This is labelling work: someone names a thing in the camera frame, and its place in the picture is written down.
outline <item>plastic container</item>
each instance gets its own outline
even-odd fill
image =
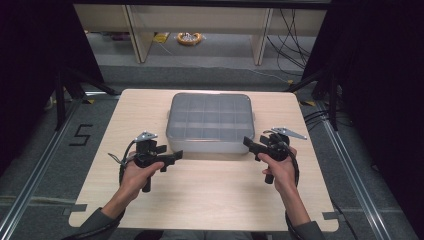
[[[173,151],[246,153],[244,136],[255,137],[248,96],[178,93],[172,99],[166,137]]]

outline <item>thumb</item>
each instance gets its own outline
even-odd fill
[[[165,166],[164,162],[155,162],[152,165],[148,166],[146,168],[146,172],[149,176],[153,176],[155,172]]]

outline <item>wooden table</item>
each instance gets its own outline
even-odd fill
[[[167,115],[173,96],[179,92],[224,93],[224,91],[125,90],[116,106],[76,204],[86,211],[73,212],[69,223],[80,226],[118,189],[119,158],[142,131],[158,134],[158,145],[168,145]],[[264,130],[286,126],[308,140],[291,138],[298,150],[299,191],[313,220],[323,231],[336,231],[337,220],[324,220],[334,212],[315,152],[295,95],[276,92],[228,92],[250,97],[255,116],[255,142]],[[140,193],[127,208],[120,227],[145,229],[197,229],[240,231],[286,231],[284,205],[273,185],[264,183],[267,166],[252,153],[208,154],[184,152],[183,159],[157,172],[152,190]]]

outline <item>container lid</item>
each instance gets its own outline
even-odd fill
[[[172,99],[170,141],[239,142],[255,137],[252,105],[244,94],[178,93]]]

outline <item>gray sleeve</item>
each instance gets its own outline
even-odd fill
[[[324,235],[322,234],[321,229],[319,228],[317,222],[315,222],[315,221],[294,227],[294,230],[295,230],[295,233],[294,233],[295,236],[292,236],[293,239],[305,239],[305,240],[308,240],[308,239],[314,239],[314,240],[325,239]]]
[[[124,213],[117,219],[112,219],[101,212],[98,208],[78,229],[76,234],[65,239],[89,239],[89,240],[106,240],[113,234],[119,225]]]

